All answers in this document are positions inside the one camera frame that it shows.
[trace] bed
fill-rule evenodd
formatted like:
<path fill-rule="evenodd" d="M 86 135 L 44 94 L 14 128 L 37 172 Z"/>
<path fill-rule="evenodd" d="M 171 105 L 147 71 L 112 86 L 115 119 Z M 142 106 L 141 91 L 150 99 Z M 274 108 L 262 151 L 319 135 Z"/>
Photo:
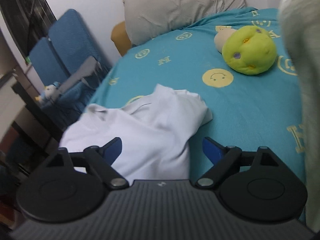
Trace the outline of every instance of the bed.
<path fill-rule="evenodd" d="M 278 58 L 263 74 L 235 72 L 215 49 L 218 31 L 245 25 L 265 28 L 276 43 Z M 219 85 L 208 81 L 213 76 Z M 268 146 L 305 182 L 300 90 L 282 44 L 276 9 L 247 7 L 218 13 L 130 49 L 90 103 L 120 108 L 151 94 L 157 83 L 198 93 L 213 113 L 213 121 L 189 140 L 192 181 L 212 166 L 202 152 L 202 139 L 209 136 L 246 151 Z"/>

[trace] pillow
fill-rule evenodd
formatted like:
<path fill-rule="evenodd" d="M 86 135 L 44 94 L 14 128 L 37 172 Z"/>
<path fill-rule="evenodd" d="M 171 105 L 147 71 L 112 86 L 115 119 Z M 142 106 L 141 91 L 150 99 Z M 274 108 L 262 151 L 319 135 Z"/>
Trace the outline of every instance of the pillow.
<path fill-rule="evenodd" d="M 124 0 L 125 26 L 131 43 L 141 45 L 210 14 L 244 6 L 244 0 Z"/>

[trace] white cloth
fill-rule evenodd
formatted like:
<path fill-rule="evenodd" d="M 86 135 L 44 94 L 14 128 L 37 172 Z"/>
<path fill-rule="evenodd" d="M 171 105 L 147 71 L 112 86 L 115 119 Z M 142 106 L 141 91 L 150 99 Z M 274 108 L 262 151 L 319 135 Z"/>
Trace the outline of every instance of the white cloth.
<path fill-rule="evenodd" d="M 210 120 L 212 113 L 198 94 L 158 84 L 151 95 L 121 109 L 89 105 L 65 131 L 60 146 L 81 152 L 120 137 L 122 152 L 112 167 L 130 184 L 135 179 L 188 179 L 188 140 Z"/>

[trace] stuffed toy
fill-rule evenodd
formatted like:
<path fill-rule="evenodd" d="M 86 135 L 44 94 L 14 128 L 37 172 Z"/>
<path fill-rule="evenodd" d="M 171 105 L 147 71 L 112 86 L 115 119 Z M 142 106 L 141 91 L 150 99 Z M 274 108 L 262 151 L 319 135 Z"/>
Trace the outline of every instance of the stuffed toy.
<path fill-rule="evenodd" d="M 257 26 L 221 30 L 214 42 L 225 62 L 246 75 L 267 71 L 277 58 L 276 45 L 270 34 Z"/>
<path fill-rule="evenodd" d="M 59 82 L 54 82 L 52 85 L 44 87 L 42 93 L 39 96 L 35 97 L 36 100 L 40 103 L 41 106 L 43 106 L 50 100 L 51 96 L 58 90 L 59 86 Z"/>

